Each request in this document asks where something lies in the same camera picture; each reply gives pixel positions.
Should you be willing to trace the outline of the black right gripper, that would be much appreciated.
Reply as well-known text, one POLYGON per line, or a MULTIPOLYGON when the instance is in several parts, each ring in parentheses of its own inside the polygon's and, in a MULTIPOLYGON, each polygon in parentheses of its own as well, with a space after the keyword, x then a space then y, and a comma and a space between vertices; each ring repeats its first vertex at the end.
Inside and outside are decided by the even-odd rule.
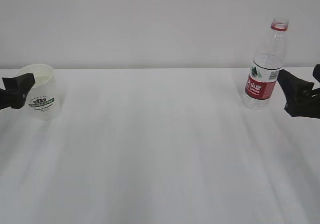
MULTIPOLYGON (((320 64, 312 73, 315 80, 320 82, 320 64)), ((314 83, 302 80, 288 71, 279 71, 277 81, 286 98, 285 111, 291 117, 320 118, 320 89, 314 89, 314 83)))

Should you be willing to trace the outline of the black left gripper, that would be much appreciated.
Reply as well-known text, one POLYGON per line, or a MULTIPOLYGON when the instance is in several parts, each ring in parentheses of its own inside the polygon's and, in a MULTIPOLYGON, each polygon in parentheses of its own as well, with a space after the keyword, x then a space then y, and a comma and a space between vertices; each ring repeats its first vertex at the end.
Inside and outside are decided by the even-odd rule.
POLYGON ((27 94, 35 84, 32 73, 26 73, 16 77, 3 77, 5 90, 0 90, 0 110, 11 108, 21 109, 25 105, 27 94))

